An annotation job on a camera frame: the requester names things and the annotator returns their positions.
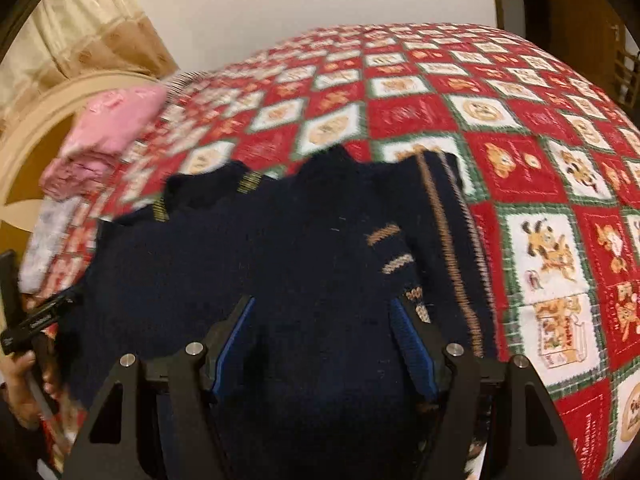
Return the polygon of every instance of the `red checkered bedspread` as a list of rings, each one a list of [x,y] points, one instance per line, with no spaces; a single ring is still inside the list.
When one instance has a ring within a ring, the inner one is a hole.
[[[585,479],[640,428],[640,137],[605,93],[491,27],[319,29],[178,92],[78,207],[40,296],[88,264],[98,218],[229,158],[272,176],[342,142],[357,160],[455,153],[489,259],[498,347],[556,400]]]

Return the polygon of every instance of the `folded pink clothing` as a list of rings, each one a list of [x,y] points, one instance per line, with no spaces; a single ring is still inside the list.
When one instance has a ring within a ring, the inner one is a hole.
[[[158,84],[110,90],[90,100],[40,177],[44,193],[66,200],[99,187],[165,99],[166,88]]]

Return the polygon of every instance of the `wooden door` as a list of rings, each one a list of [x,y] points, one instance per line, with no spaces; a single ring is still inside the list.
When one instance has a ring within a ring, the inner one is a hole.
[[[625,25],[607,0],[549,0],[549,10],[549,52],[617,97],[614,67]]]

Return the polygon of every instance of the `curtain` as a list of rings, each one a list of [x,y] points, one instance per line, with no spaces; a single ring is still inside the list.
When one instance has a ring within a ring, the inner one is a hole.
[[[135,0],[42,0],[0,63],[0,136],[53,86],[92,70],[177,66]]]

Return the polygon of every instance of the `silver bolt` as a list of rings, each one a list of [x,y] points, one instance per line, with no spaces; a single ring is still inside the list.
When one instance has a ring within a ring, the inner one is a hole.
[[[515,364],[518,368],[526,368],[529,366],[529,360],[524,357],[522,354],[517,354],[513,356],[513,364]]]
[[[200,343],[198,341],[194,341],[193,343],[189,343],[187,345],[187,348],[185,348],[187,354],[189,354],[189,355],[198,355],[200,352],[202,352],[203,349],[204,349],[204,346],[202,346],[202,343]]]
[[[125,368],[129,368],[133,363],[136,362],[136,356],[133,354],[124,354],[120,358],[120,365]]]
[[[463,353],[465,353],[465,349],[462,348],[462,345],[458,343],[449,343],[447,345],[447,353],[453,355],[454,357],[459,357]]]

